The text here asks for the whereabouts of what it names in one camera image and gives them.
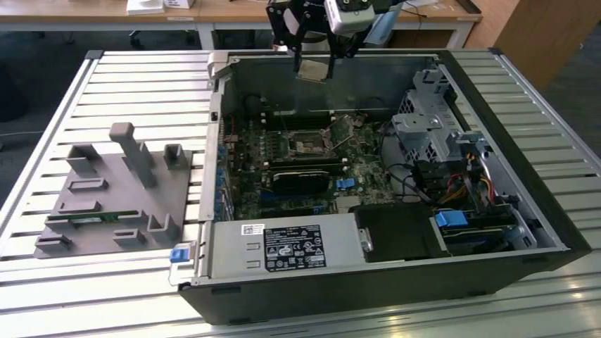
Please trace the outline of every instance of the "gray plastic stand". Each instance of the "gray plastic stand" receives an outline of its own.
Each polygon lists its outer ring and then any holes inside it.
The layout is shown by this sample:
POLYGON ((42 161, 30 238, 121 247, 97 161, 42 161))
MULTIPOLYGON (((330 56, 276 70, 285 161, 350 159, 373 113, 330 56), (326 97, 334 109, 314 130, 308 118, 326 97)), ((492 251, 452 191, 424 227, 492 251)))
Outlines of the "gray plastic stand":
POLYGON ((133 125, 113 123, 122 154, 100 155, 90 144, 72 147, 72 167, 36 258, 172 248, 182 234, 192 152, 168 144, 148 151, 133 125))

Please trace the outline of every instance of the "power supply label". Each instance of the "power supply label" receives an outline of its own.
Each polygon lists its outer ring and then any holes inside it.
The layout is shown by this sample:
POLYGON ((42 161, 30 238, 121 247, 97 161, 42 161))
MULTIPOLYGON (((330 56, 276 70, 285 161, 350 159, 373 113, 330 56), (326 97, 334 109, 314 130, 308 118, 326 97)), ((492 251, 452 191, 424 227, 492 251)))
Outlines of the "power supply label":
POLYGON ((265 269, 270 272, 324 268, 326 250, 318 225, 262 230, 265 269))

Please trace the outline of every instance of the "desk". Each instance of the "desk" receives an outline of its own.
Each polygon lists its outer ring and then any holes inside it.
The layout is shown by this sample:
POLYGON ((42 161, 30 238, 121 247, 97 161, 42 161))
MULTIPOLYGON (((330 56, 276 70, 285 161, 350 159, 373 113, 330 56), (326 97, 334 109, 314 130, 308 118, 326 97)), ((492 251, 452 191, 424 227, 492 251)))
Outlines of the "desk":
MULTIPOLYGON (((3 0, 0 31, 197 30, 204 49, 214 49, 216 30, 270 30, 261 0, 196 0, 190 9, 126 15, 126 0, 3 0)), ((462 47, 482 18, 456 0, 418 8, 421 19, 402 12, 394 30, 452 30, 449 47, 462 47)))
MULTIPOLYGON (((270 30, 262 0, 201 0, 198 12, 198 36, 204 49, 214 49, 216 30, 270 30)), ((448 48, 461 48, 476 22, 482 15, 470 14, 456 0, 440 0, 437 5, 418 7, 421 19, 401 12, 394 30, 452 30, 448 48)))
POLYGON ((0 30, 196 30, 200 6, 197 0, 190 9, 128 15, 126 0, 3 0, 0 30))

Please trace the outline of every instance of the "metal slotted surface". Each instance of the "metal slotted surface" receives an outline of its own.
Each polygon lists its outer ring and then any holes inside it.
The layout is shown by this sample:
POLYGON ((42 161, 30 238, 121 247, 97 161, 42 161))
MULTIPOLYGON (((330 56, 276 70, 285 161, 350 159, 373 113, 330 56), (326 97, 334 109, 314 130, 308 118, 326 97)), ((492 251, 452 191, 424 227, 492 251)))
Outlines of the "metal slotted surface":
MULTIPOLYGON (((0 336, 101 337, 581 337, 601 326, 601 178, 597 160, 570 136, 536 93, 486 51, 454 55, 569 216, 593 253, 557 271, 529 276, 492 296, 214 327, 166 281, 168 250, 36 260, 36 236, 65 180, 69 144, 108 142, 112 122, 158 150, 178 142, 194 151, 184 229, 193 224, 208 122, 202 51, 106 52, 84 64, 65 116, 30 180, 17 187, 0 245, 0 336)), ((472 128, 476 121, 460 106, 472 128)))

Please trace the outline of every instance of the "motherboard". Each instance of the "motherboard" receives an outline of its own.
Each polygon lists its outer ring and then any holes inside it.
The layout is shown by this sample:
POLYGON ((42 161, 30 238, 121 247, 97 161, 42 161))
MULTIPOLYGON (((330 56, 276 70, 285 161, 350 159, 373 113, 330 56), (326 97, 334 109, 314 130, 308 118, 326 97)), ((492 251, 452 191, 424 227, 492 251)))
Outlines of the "motherboard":
POLYGON ((224 119, 234 220, 346 213, 394 201, 381 164, 384 123, 360 111, 261 111, 224 119))

